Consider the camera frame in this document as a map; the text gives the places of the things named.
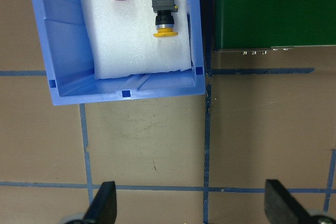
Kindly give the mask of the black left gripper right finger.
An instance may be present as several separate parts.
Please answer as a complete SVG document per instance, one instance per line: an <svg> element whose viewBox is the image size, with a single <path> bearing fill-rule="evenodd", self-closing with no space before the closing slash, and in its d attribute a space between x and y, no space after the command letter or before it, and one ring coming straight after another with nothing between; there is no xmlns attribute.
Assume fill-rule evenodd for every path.
<svg viewBox="0 0 336 224"><path fill-rule="evenodd" d="M265 182L264 211L269 223L315 223L279 180Z"/></svg>

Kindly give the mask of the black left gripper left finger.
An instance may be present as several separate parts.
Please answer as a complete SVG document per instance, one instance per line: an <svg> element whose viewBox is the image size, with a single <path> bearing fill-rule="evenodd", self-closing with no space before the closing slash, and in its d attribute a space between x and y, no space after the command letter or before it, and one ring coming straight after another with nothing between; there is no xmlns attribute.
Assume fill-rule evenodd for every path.
<svg viewBox="0 0 336 224"><path fill-rule="evenodd" d="M100 186L82 221L84 223L115 223L117 217L117 193L115 182Z"/></svg>

